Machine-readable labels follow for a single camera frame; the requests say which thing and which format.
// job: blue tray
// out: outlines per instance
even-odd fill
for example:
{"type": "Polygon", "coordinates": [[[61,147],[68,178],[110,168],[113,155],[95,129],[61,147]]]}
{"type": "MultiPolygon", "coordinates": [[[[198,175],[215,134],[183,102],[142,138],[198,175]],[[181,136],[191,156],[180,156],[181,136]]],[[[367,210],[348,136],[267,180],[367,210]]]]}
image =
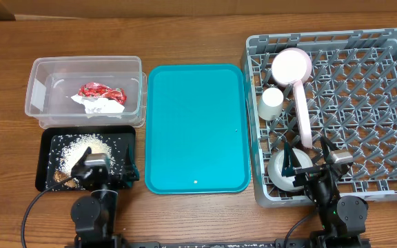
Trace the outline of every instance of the blue tray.
{"type": "Polygon", "coordinates": [[[145,183],[156,194],[241,192],[250,181],[243,75],[236,66],[150,73],[145,183]]]}

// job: gray plastic crate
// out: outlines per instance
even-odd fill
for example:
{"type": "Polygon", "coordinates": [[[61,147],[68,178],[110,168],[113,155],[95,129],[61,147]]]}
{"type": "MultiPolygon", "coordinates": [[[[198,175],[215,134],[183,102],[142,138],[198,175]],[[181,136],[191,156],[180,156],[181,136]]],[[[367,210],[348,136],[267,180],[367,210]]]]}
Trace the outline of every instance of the gray plastic crate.
{"type": "Polygon", "coordinates": [[[314,148],[309,155],[323,163],[319,137],[326,135],[355,163],[338,182],[342,196],[397,200],[397,28],[254,35],[242,58],[250,119],[255,198],[263,207],[311,204],[303,192],[276,188],[267,175],[274,152],[299,142],[292,88],[283,90],[283,114],[275,121],[258,118],[263,90],[276,87],[274,57],[285,48],[300,48],[312,58],[305,84],[314,148]]]}

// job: black cable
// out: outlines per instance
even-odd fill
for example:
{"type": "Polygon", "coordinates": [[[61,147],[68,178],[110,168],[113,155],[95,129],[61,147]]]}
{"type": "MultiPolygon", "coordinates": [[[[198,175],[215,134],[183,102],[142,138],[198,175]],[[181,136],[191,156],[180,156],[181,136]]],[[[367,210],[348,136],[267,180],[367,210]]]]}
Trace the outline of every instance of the black cable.
{"type": "Polygon", "coordinates": [[[303,222],[305,222],[306,220],[309,220],[310,218],[314,217],[316,214],[318,213],[318,211],[316,211],[316,209],[306,215],[306,217],[302,218],[300,221],[298,221],[286,234],[286,238],[284,239],[284,243],[283,243],[283,248],[287,248],[287,241],[289,240],[290,234],[292,234],[292,232],[299,226],[301,225],[303,222]]]}
{"type": "Polygon", "coordinates": [[[60,185],[62,185],[62,184],[64,184],[64,183],[66,183],[66,182],[68,182],[69,180],[72,180],[72,179],[73,179],[73,177],[70,177],[70,178],[67,178],[67,179],[65,179],[65,180],[63,180],[63,181],[61,181],[61,182],[59,182],[59,183],[57,183],[57,184],[55,184],[55,185],[53,185],[53,186],[51,186],[51,187],[48,187],[47,189],[45,189],[44,191],[42,191],[41,193],[39,193],[39,194],[32,200],[32,202],[30,203],[30,205],[28,205],[27,210],[26,210],[26,213],[24,214],[24,218],[23,218],[22,223],[21,223],[21,244],[22,244],[22,247],[23,247],[23,248],[27,248],[27,246],[26,246],[26,237],[24,236],[24,233],[25,233],[25,231],[26,231],[27,217],[28,217],[28,214],[30,213],[30,210],[32,210],[33,205],[34,205],[34,204],[38,201],[38,199],[39,199],[42,195],[44,195],[46,192],[50,191],[51,189],[54,189],[54,188],[57,187],[57,186],[60,186],[60,185]]]}

